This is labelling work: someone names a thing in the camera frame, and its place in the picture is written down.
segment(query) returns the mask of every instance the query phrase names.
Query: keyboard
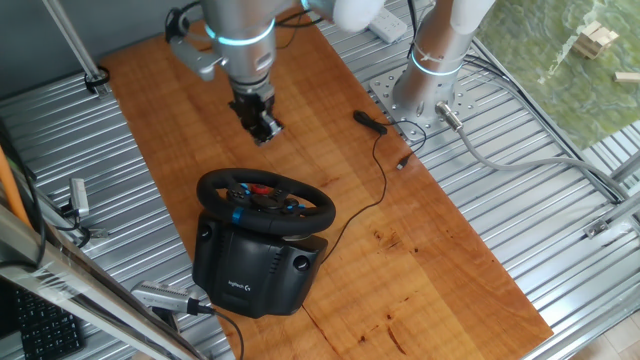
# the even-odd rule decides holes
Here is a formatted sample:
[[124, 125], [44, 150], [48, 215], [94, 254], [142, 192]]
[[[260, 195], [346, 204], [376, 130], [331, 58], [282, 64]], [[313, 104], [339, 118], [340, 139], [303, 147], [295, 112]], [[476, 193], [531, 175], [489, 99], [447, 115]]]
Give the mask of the keyboard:
[[55, 360], [84, 348], [75, 315], [37, 295], [15, 290], [25, 360]]

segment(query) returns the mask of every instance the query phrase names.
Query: wooden tabletop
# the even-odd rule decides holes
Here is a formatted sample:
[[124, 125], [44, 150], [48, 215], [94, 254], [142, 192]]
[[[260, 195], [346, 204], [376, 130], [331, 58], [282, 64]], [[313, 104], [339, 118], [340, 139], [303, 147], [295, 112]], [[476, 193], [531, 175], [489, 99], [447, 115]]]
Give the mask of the wooden tabletop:
[[[288, 30], [278, 30], [286, 43]], [[103, 61], [151, 175], [193, 258], [202, 210], [196, 183], [220, 168], [263, 169], [318, 187], [345, 222], [379, 199], [376, 134], [355, 109], [385, 117], [316, 28], [298, 31], [272, 70], [276, 116], [286, 129], [258, 148], [227, 103], [226, 75], [200, 81], [162, 37]], [[384, 202], [352, 222], [292, 316], [232, 317], [246, 359], [516, 359], [552, 333], [395, 131], [379, 143]], [[238, 336], [223, 322], [239, 356]]]

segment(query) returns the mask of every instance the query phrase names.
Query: blue trim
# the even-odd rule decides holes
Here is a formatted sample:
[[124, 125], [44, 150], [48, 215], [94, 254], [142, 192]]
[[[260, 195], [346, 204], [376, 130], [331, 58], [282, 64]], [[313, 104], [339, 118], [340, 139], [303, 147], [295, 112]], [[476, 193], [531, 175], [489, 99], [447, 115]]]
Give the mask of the blue trim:
[[243, 211], [244, 211], [244, 208], [241, 208], [241, 207], [237, 207], [235, 210], [233, 210], [233, 215], [231, 216], [231, 222], [233, 224], [236, 224], [236, 225], [240, 224], [240, 217], [242, 216]]
[[413, 59], [413, 63], [416, 64], [416, 66], [418, 67], [418, 69], [420, 69], [420, 71], [422, 71], [425, 74], [429, 74], [429, 75], [433, 75], [433, 76], [448, 76], [448, 75], [453, 75], [455, 73], [457, 73], [458, 71], [460, 71], [460, 69], [462, 69], [462, 64], [460, 64], [460, 67], [453, 70], [453, 71], [449, 71], [446, 73], [439, 73], [439, 72], [435, 72], [435, 71], [431, 71], [425, 67], [423, 67], [422, 65], [420, 65], [418, 63], [418, 60], [416, 60], [416, 54], [415, 53], [411, 53], [411, 59]]
[[[269, 28], [267, 29], [267, 31], [265, 31], [264, 33], [252, 39], [227, 39], [225, 37], [220, 36], [217, 38], [217, 41], [220, 44], [229, 45], [229, 46], [246, 46], [246, 45], [255, 44], [258, 41], [267, 37], [275, 26], [276, 26], [276, 19], [273, 19], [271, 20], [271, 25], [269, 25]], [[216, 33], [214, 33], [213, 30], [211, 30], [209, 25], [205, 25], [204, 30], [207, 32], [207, 35], [209, 35], [210, 38], [216, 39]]]

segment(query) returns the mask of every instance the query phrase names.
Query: mounting plate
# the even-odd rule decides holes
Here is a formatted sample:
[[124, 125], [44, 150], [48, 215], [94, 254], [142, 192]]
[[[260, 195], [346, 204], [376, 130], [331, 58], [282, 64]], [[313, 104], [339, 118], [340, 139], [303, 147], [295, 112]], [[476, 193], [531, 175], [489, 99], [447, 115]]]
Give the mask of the mounting plate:
[[[371, 91], [376, 94], [378, 100], [393, 121], [413, 121], [427, 132], [427, 136], [429, 136], [429, 133], [436, 133], [441, 129], [449, 129], [449, 125], [444, 122], [444, 118], [436, 116], [435, 112], [425, 111], [421, 116], [417, 116], [415, 112], [399, 109], [397, 105], [394, 104], [393, 87], [406, 68], [407, 65], [403, 65], [371, 79], [369, 81]], [[475, 100], [467, 94], [467, 91], [459, 82], [455, 83], [454, 90], [454, 102], [453, 104], [449, 104], [451, 109], [456, 112], [456, 115], [458, 115], [461, 120], [474, 115], [476, 113]], [[397, 127], [407, 140], [412, 142], [422, 140], [422, 131], [417, 130], [414, 125], [404, 123], [398, 124]]]

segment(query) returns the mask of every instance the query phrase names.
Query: gray hose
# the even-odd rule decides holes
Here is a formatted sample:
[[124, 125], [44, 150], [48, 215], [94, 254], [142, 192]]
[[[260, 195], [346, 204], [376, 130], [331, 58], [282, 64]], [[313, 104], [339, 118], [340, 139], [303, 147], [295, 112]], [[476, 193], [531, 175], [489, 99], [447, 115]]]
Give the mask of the gray hose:
[[522, 163], [522, 164], [500, 165], [500, 164], [493, 163], [487, 160], [484, 156], [482, 156], [478, 152], [478, 150], [476, 150], [476, 148], [471, 144], [471, 141], [469, 141], [467, 134], [464, 132], [462, 128], [458, 129], [457, 133], [458, 135], [460, 135], [460, 138], [464, 142], [467, 149], [469, 149], [469, 152], [471, 153], [471, 155], [473, 155], [473, 157], [478, 159], [478, 161], [480, 161], [481, 163], [483, 163], [484, 165], [492, 169], [516, 171], [516, 170], [526, 170], [526, 169], [530, 169], [532, 167], [541, 166], [541, 165], [567, 164], [567, 165], [583, 168], [585, 170], [590, 171], [594, 175], [598, 176], [607, 186], [609, 186], [616, 193], [618, 193], [620, 197], [622, 197], [625, 200], [629, 198], [629, 195], [627, 194], [627, 192], [609, 175], [600, 171], [595, 166], [591, 164], [587, 164], [584, 161], [569, 159], [569, 158], [554, 157], [554, 158], [548, 158], [548, 159], [534, 160], [534, 161]]

